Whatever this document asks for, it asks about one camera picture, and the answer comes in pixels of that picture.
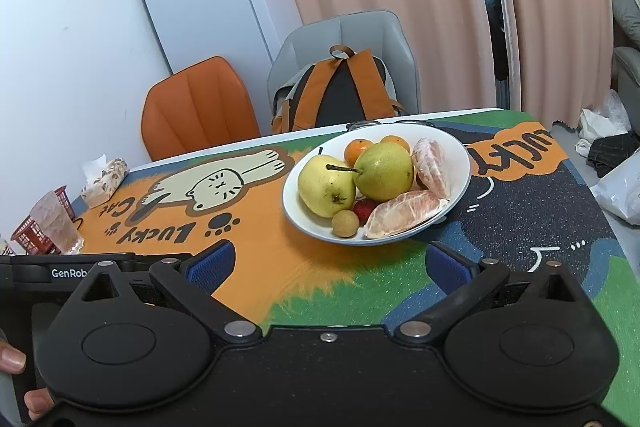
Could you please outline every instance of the strawberry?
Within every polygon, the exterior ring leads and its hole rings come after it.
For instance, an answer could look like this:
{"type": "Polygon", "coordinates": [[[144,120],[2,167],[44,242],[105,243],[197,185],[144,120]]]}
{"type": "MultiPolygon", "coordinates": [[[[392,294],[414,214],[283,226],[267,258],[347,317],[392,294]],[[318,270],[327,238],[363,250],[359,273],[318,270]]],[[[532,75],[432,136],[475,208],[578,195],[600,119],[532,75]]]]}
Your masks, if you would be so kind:
{"type": "Polygon", "coordinates": [[[368,198],[366,200],[356,201],[356,204],[353,205],[353,212],[358,216],[361,227],[364,226],[373,209],[378,205],[379,203],[377,201],[369,200],[368,198]]]}

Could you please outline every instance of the backpack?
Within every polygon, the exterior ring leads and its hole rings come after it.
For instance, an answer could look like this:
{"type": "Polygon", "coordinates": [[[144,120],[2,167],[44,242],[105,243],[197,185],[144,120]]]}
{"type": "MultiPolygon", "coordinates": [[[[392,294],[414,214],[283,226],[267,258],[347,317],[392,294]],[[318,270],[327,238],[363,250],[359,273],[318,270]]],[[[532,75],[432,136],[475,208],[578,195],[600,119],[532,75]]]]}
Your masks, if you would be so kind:
{"type": "Polygon", "coordinates": [[[406,114],[392,98],[395,89],[385,65],[371,50],[354,53],[337,44],[329,52],[333,58],[312,64],[277,90],[274,134],[406,114]],[[337,52],[347,58],[335,57],[337,52]]]}

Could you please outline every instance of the white bowl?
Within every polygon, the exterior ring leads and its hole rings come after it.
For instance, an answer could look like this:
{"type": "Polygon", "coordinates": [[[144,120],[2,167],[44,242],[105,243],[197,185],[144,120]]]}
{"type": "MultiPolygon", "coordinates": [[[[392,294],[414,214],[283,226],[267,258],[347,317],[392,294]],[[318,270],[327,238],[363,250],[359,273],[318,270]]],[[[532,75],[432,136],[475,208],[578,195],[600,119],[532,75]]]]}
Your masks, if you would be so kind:
{"type": "Polygon", "coordinates": [[[289,173],[284,187],[282,188],[282,206],[284,207],[284,213],[290,222],[292,222],[297,229],[302,230],[302,232],[311,235],[312,237],[316,237],[322,241],[328,241],[329,243],[338,243],[340,245],[373,247],[374,245],[384,245],[385,243],[402,241],[403,239],[411,237],[415,233],[418,233],[433,223],[441,220],[445,214],[447,214],[447,212],[449,212],[455,204],[460,201],[460,198],[469,186],[470,180],[471,163],[469,156],[466,153],[466,149],[459,140],[450,134],[441,131],[440,129],[436,129],[435,127],[427,127],[425,125],[415,123],[383,123],[347,132],[310,151],[289,173]],[[316,214],[313,214],[306,207],[306,204],[300,199],[298,195],[298,175],[300,174],[300,171],[312,156],[319,153],[320,148],[322,148],[322,154],[328,154],[329,156],[334,156],[339,160],[344,160],[344,149],[352,140],[364,138],[371,140],[372,142],[379,142],[383,137],[390,134],[404,138],[412,149],[420,138],[431,138],[440,143],[444,152],[447,180],[449,181],[450,186],[449,204],[428,221],[420,223],[420,225],[396,235],[390,235],[380,239],[367,239],[364,237],[364,228],[359,227],[358,232],[353,237],[346,239],[337,237],[331,231],[331,219],[316,216],[316,214]]]}

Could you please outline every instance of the refrigerator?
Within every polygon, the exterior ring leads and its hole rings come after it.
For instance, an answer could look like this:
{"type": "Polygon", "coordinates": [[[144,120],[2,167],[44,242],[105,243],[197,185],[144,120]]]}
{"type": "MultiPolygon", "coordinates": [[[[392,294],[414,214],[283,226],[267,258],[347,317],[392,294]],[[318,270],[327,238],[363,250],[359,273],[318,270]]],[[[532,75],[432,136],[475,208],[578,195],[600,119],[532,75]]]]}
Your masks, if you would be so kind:
{"type": "Polygon", "coordinates": [[[145,0],[173,73],[219,55],[242,78],[260,133],[271,134],[267,77],[282,43],[302,25],[295,0],[145,0]]]}

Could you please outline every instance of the orange chair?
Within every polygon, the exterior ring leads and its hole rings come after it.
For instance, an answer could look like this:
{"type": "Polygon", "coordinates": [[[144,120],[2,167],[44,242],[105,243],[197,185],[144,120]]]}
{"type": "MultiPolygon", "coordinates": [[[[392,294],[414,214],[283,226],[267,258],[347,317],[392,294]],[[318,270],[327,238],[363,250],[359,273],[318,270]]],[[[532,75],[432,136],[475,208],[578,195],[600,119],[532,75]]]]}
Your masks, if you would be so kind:
{"type": "Polygon", "coordinates": [[[152,87],[142,111],[142,140],[153,161],[260,136],[242,79],[212,57],[152,87]]]}

